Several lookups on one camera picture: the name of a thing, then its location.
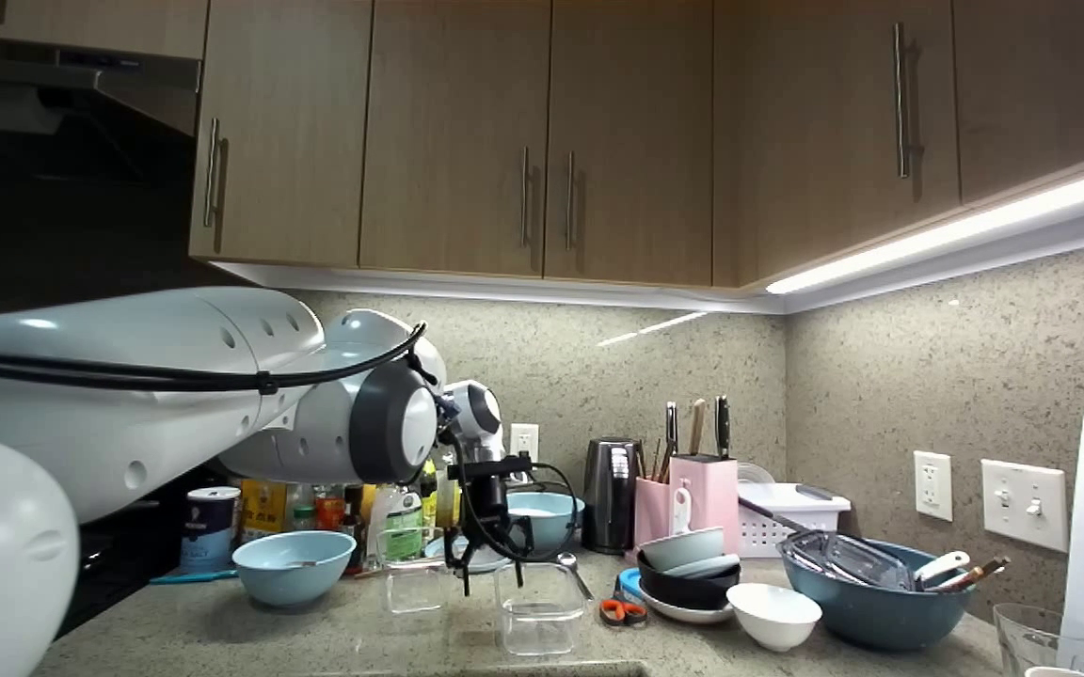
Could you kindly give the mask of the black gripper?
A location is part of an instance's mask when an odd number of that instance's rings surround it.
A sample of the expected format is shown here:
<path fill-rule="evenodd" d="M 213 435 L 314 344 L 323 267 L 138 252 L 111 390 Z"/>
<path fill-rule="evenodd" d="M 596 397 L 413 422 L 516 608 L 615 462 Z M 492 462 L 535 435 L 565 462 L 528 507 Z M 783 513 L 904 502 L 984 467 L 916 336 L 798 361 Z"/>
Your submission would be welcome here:
<path fill-rule="evenodd" d="M 459 523 L 444 529 L 444 563 L 454 570 L 464 600 L 471 600 L 471 560 L 483 547 L 511 560 L 511 585 L 528 585 L 535 536 L 507 513 L 507 478 L 528 476 L 528 457 L 492 462 L 459 462 L 448 478 L 459 486 Z"/>

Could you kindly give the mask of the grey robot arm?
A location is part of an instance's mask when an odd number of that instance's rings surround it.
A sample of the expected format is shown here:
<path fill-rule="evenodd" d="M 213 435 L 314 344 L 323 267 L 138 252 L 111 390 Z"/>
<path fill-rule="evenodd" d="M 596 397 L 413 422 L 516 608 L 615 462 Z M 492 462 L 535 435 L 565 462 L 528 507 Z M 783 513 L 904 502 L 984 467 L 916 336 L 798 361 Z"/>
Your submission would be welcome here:
<path fill-rule="evenodd" d="M 218 459 L 277 482 L 408 486 L 459 453 L 444 563 L 532 555 L 486 384 L 419 324 L 315 318 L 260 285 L 186 285 L 0 313 L 0 677 L 30 677 L 78 580 L 78 529 Z"/>

